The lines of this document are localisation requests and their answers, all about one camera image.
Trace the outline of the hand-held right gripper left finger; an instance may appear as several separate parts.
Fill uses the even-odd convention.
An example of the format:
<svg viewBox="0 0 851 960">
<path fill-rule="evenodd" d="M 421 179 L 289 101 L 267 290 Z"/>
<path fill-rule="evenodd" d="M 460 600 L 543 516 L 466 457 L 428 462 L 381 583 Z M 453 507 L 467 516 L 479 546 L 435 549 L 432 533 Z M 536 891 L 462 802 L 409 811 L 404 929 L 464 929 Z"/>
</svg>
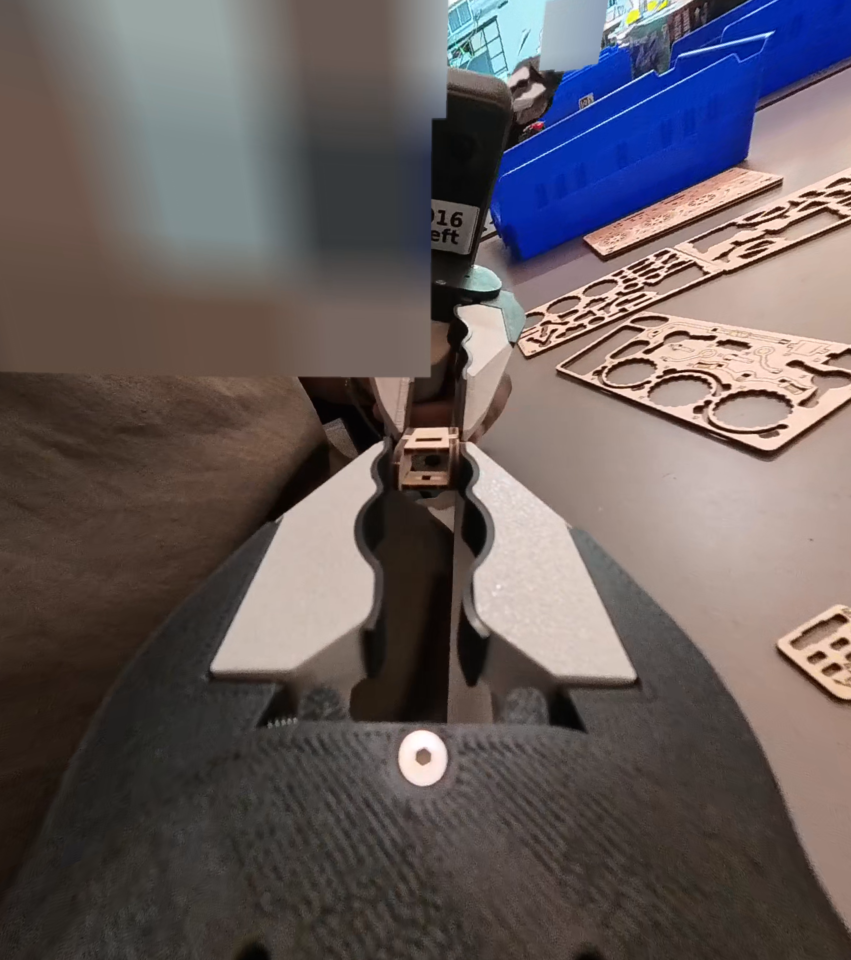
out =
<svg viewBox="0 0 851 960">
<path fill-rule="evenodd" d="M 336 701 L 385 658 L 388 441 L 359 454 L 275 522 L 272 538 L 211 660 L 229 683 L 280 687 L 297 714 Z"/>
</svg>

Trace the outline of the dark grey desk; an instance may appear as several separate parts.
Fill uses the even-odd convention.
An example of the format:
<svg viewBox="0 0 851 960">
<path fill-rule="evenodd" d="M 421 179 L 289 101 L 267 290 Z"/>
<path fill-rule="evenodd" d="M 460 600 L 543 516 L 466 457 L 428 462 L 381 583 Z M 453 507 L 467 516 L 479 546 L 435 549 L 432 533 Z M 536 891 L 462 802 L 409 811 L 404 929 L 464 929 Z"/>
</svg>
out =
<svg viewBox="0 0 851 960">
<path fill-rule="evenodd" d="M 851 66 L 755 114 L 749 162 L 783 176 L 778 196 L 850 167 Z M 851 344 L 851 224 L 662 309 Z M 555 373 L 595 338 L 514 354 L 511 398 L 482 446 L 707 655 L 851 929 L 851 704 L 775 649 L 828 607 L 851 607 L 851 403 L 766 461 Z"/>
</svg>

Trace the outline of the large blue plastic bin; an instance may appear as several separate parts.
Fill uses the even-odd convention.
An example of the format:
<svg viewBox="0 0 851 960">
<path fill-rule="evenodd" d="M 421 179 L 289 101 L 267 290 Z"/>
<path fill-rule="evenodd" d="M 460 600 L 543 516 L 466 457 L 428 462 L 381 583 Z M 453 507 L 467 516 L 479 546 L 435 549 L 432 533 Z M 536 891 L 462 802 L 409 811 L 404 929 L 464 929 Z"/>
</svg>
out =
<svg viewBox="0 0 851 960">
<path fill-rule="evenodd" d="M 743 162 L 769 32 L 680 54 L 506 150 L 491 218 L 524 261 Z"/>
</svg>

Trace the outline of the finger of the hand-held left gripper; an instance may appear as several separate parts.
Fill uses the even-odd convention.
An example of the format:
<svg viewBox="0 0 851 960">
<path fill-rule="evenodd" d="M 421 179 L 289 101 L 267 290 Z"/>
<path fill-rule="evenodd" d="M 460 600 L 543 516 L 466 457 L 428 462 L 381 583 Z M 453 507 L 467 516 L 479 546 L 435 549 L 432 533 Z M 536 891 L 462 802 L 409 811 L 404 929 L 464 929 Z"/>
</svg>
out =
<svg viewBox="0 0 851 960">
<path fill-rule="evenodd" d="M 398 444 L 411 428 L 415 402 L 414 377 L 373 377 L 371 390 L 384 432 Z"/>
<path fill-rule="evenodd" d="M 454 426 L 459 440 L 466 442 L 493 404 L 514 341 L 501 306 L 462 305 L 454 314 L 463 332 L 457 354 Z"/>
</svg>

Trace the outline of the person's left hand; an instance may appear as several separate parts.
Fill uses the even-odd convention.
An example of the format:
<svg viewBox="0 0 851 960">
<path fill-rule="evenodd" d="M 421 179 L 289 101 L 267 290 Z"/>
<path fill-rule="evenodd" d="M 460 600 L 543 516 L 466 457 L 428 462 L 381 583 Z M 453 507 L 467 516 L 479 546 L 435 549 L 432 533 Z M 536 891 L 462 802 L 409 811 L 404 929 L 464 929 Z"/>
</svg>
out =
<svg viewBox="0 0 851 960">
<path fill-rule="evenodd" d="M 513 385 L 511 377 L 508 373 L 504 373 L 497 385 L 486 414 L 472 436 L 472 442 L 478 443 L 494 426 L 504 413 L 504 409 L 509 402 L 512 392 Z"/>
</svg>

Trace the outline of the wooden sheet with gear holes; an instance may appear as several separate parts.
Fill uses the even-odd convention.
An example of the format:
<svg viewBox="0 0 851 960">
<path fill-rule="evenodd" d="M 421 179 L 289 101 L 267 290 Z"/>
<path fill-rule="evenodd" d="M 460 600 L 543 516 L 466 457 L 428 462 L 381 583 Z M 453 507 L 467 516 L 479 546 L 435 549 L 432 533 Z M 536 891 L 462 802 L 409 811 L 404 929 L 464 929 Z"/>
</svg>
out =
<svg viewBox="0 0 851 960">
<path fill-rule="evenodd" d="M 851 402 L 851 343 L 645 313 L 556 374 L 771 456 Z"/>
</svg>

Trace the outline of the engraved uncut wooden puzzle sheet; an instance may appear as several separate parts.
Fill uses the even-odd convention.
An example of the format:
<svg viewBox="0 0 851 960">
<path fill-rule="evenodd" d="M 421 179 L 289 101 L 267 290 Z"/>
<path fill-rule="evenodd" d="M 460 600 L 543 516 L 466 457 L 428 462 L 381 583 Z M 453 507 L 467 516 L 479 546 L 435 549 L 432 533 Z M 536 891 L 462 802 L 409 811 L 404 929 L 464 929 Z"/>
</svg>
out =
<svg viewBox="0 0 851 960">
<path fill-rule="evenodd" d="M 608 261 L 782 186 L 784 177 L 734 166 L 583 237 Z"/>
</svg>

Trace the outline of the long punched wooden puzzle sheet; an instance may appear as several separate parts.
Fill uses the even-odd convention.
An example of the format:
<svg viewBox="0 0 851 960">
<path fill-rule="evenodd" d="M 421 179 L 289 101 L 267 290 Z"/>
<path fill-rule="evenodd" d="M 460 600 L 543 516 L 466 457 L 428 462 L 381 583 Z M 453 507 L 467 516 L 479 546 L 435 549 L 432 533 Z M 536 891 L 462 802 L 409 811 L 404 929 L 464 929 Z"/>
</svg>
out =
<svg viewBox="0 0 851 960">
<path fill-rule="evenodd" d="M 851 168 L 677 246 L 708 274 L 731 273 L 851 223 Z"/>
</svg>

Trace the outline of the small wooden puzzle box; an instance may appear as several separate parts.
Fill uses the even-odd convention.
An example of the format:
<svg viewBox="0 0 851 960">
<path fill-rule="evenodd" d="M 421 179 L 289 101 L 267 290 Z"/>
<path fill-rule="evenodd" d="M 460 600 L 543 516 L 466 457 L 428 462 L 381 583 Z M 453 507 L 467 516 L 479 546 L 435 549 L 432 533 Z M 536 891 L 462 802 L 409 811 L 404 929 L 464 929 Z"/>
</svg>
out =
<svg viewBox="0 0 851 960">
<path fill-rule="evenodd" d="M 394 453 L 395 488 L 440 494 L 456 487 L 460 432 L 456 427 L 418 427 L 405 431 Z"/>
</svg>

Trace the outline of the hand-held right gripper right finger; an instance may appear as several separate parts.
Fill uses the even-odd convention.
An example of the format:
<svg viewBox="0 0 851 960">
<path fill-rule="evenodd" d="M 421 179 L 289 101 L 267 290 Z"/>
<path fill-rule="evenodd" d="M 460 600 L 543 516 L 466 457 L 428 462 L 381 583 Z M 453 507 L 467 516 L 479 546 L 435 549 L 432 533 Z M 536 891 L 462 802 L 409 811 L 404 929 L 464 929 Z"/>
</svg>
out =
<svg viewBox="0 0 851 960">
<path fill-rule="evenodd" d="M 459 488 L 459 715 L 504 719 L 516 691 L 550 714 L 576 690 L 626 690 L 638 673 L 580 538 L 475 443 Z"/>
</svg>

